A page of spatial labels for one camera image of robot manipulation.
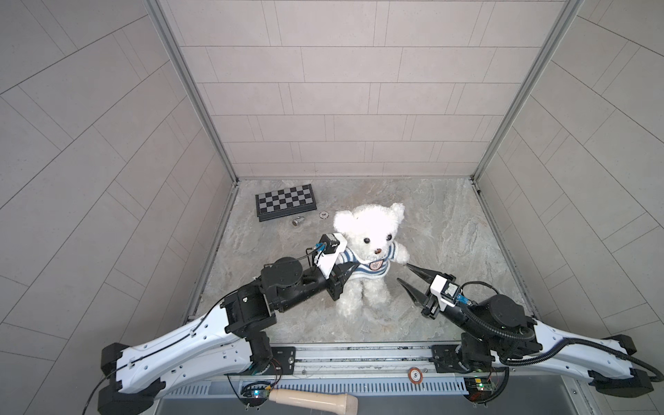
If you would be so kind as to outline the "blue white striped knit sweater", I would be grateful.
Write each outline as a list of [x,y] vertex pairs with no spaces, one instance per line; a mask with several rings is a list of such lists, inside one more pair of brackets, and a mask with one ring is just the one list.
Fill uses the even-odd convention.
[[392,242],[388,246],[387,254],[383,257],[373,260],[362,262],[358,259],[356,254],[350,249],[346,248],[336,260],[337,264],[344,263],[358,263],[359,266],[349,277],[349,281],[354,279],[381,279],[384,278],[390,269],[390,263],[395,259],[398,249],[396,243]]

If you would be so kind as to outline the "white plush teddy bear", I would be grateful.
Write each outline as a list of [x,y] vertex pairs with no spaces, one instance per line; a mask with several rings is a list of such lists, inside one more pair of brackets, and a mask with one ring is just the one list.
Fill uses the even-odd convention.
[[[339,211],[334,217],[334,229],[341,233],[350,248],[362,262],[379,259],[387,254],[388,246],[396,243],[398,252],[391,264],[404,265],[410,260],[406,247],[397,242],[399,226],[405,219],[406,207],[396,202],[389,207],[367,204],[353,210]],[[347,281],[343,293],[337,300],[338,313],[353,318],[361,312],[364,304],[379,307],[391,296],[387,289],[386,276],[381,279],[354,279]]]

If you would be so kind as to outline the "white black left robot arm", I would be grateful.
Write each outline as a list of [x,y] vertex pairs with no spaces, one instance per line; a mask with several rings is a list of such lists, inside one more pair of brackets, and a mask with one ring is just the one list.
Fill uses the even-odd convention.
[[99,413],[141,414],[171,391],[213,375],[292,374],[295,349],[272,347],[265,330],[278,313],[320,292],[339,299],[358,266],[304,269],[286,257],[195,321],[138,346],[105,347],[100,366],[109,383],[99,391]]

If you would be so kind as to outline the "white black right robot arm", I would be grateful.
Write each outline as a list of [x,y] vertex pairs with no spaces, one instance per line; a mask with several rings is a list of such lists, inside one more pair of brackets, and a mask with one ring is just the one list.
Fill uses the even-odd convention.
[[462,330],[456,346],[432,347],[431,362],[439,373],[470,375],[492,369],[532,368],[586,382],[600,394],[637,398],[653,392],[663,373],[636,358],[628,335],[596,339],[555,329],[499,292],[482,302],[464,293],[454,276],[409,265],[427,283],[421,292],[400,284],[423,316],[446,318]]

